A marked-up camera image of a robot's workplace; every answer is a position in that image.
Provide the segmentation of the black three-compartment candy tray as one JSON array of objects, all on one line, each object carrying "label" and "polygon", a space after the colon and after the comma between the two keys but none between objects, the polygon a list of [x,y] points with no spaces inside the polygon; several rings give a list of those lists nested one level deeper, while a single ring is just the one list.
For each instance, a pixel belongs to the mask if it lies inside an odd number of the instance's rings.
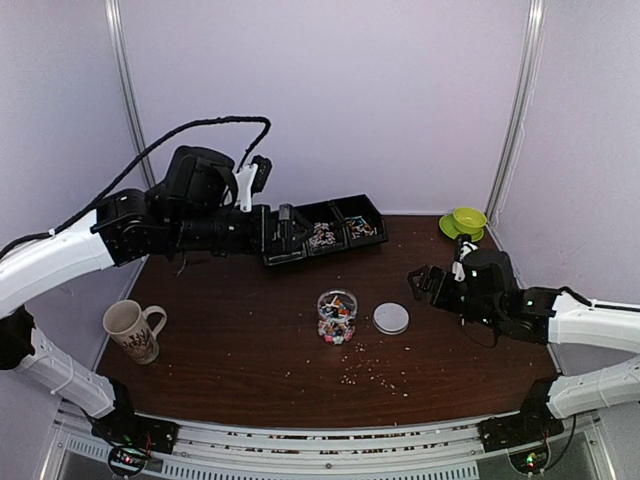
[{"label": "black three-compartment candy tray", "polygon": [[291,253],[264,255],[265,266],[282,265],[388,241],[385,219],[366,194],[297,205],[296,210],[311,224],[311,236]]}]

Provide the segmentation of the clear plastic lid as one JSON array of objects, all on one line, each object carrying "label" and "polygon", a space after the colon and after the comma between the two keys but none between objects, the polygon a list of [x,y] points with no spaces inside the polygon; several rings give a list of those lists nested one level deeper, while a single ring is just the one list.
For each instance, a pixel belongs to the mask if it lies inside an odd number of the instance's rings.
[{"label": "clear plastic lid", "polygon": [[399,335],[405,332],[409,322],[408,311],[398,303],[382,303],[373,312],[375,328],[385,335]]}]

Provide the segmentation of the clear plastic cup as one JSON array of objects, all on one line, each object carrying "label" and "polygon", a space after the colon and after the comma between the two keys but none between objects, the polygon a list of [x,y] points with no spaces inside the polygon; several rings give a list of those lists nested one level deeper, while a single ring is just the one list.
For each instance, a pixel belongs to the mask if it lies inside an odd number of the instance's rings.
[{"label": "clear plastic cup", "polygon": [[317,332],[325,343],[338,346],[352,339],[358,313],[358,301],[352,292],[329,289],[318,297],[316,307]]}]

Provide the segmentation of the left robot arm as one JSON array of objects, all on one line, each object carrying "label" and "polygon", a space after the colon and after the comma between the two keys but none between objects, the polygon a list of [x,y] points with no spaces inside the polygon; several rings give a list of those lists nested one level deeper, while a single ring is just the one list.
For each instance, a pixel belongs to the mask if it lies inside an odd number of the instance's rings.
[{"label": "left robot arm", "polygon": [[261,156],[237,167],[220,152],[181,146],[155,187],[109,195],[60,232],[12,248],[1,260],[2,369],[31,376],[103,420],[121,443],[137,442],[144,424],[127,388],[53,345],[26,304],[70,280],[149,255],[278,256],[297,250],[311,236],[311,222],[290,204],[272,211],[252,201],[271,167]]}]

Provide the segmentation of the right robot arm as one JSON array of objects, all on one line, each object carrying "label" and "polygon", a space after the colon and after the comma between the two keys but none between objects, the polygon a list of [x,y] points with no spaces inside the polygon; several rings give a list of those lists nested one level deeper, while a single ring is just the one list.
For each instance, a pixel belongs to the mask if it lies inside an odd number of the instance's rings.
[{"label": "right robot arm", "polygon": [[[590,300],[573,289],[517,285],[504,251],[465,247],[451,271],[425,265],[407,280],[415,299],[488,328],[495,340],[547,346],[581,344],[638,354],[639,308]],[[551,424],[583,412],[639,398],[639,359],[597,371],[535,383],[512,430],[519,440],[535,440]]]}]

